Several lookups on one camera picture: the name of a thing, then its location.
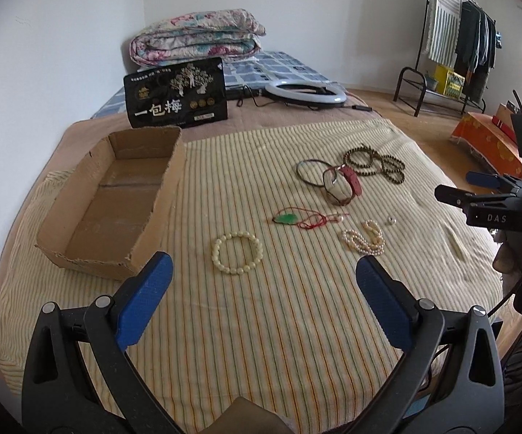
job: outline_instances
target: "gold logo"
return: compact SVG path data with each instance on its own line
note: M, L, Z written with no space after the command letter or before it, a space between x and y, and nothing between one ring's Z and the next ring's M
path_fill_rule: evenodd
M149 97L150 91L146 86L143 86L138 90L137 96L139 99L147 99Z

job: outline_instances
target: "brown box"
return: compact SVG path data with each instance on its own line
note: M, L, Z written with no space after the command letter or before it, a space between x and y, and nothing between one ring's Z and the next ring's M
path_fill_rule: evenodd
M498 111L496 111L496 117L499 118L508 127L510 127L512 131L514 131L514 127L512 126L512 119L510 118L512 114L513 112L503 104L501 104L498 107Z
M114 132L81 159L38 232L57 266L124 280L159 250L185 146L178 127Z

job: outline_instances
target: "black package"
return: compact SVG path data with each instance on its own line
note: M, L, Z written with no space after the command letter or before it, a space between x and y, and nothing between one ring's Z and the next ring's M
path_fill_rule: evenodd
M158 67L124 77L130 125L182 128L227 118L220 57Z

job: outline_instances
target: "orange tablecloth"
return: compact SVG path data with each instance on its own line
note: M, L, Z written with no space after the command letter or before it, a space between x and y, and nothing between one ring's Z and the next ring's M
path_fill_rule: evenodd
M492 116L468 113L452 132L452 140L464 140L479 153L499 175L522 179L522 159L516 144L492 123Z

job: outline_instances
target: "hand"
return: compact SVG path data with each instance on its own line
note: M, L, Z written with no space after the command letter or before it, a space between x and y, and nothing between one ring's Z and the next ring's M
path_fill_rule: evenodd
M502 272L502 290L503 294L506 295L516 285L520 277L522 277L522 269L517 266L518 259L514 253L514 250L506 243L506 233L503 230L499 230L494 238L496 243L502 243L498 250L496 257L492 263L492 267Z

